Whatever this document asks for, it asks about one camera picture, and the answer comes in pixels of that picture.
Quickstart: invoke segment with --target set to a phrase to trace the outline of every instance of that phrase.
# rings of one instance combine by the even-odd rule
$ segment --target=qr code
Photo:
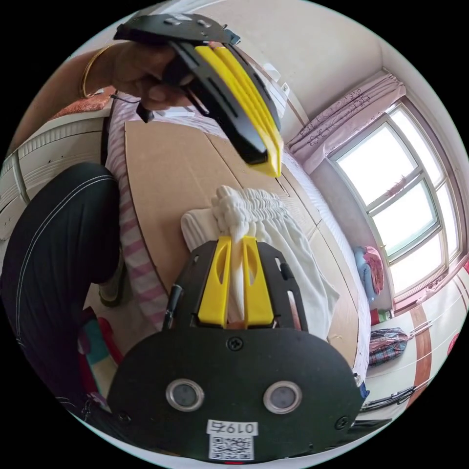
[[[254,439],[252,436],[221,437],[210,435],[209,459],[218,461],[253,461]]]

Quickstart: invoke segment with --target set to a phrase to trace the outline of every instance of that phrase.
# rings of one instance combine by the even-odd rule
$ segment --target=white cloth
[[[220,235],[231,236],[231,297],[236,310],[229,310],[229,321],[244,318],[242,239],[254,236],[282,252],[300,288],[309,332],[326,340],[339,294],[319,270],[308,240],[276,195],[222,186],[211,209],[183,215],[181,229],[190,250]]]

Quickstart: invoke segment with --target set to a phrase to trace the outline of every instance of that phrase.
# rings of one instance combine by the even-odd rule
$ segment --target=label sticker
[[[191,21],[192,18],[189,18],[186,15],[183,15],[182,13],[172,13],[172,17],[179,20],[179,21]]]
[[[253,461],[254,438],[252,436],[210,435],[209,459],[218,461]]]
[[[257,422],[225,422],[209,420],[207,433],[215,436],[257,436]]]

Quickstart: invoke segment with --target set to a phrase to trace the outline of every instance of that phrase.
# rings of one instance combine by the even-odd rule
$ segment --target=striped bedsheet
[[[135,101],[133,97],[119,93],[119,97],[129,101]],[[140,306],[143,315],[151,321],[157,330],[161,330],[165,314],[167,294],[163,288],[149,255],[145,248],[132,204],[129,190],[129,182],[125,155],[126,121],[140,120],[136,114],[137,104],[116,100],[109,124],[108,151],[106,167],[112,172],[119,183],[120,199],[120,228],[121,244],[124,253],[130,284],[135,300]],[[208,119],[196,112],[193,117],[161,117],[156,116],[156,121],[171,122],[201,129],[204,132],[226,138],[219,125],[212,119]],[[284,153],[283,162],[290,172],[301,183],[312,203],[319,210],[324,222],[336,238],[344,253],[347,264],[354,276],[360,293],[361,307],[359,310],[359,340],[358,352],[354,365],[354,372],[365,377],[368,367],[368,348],[370,335],[370,314],[368,301],[364,293],[352,250],[337,221],[332,215],[321,193],[314,186],[311,179],[287,152]]]

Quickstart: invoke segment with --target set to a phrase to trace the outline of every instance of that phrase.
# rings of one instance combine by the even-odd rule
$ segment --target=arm
[[[113,49],[114,47],[110,47],[101,54],[91,67],[86,79],[87,93],[95,93],[98,89],[111,85]],[[7,155],[16,150],[51,117],[81,98],[80,84],[83,72],[96,52],[87,52],[70,59],[47,80],[21,119]]]

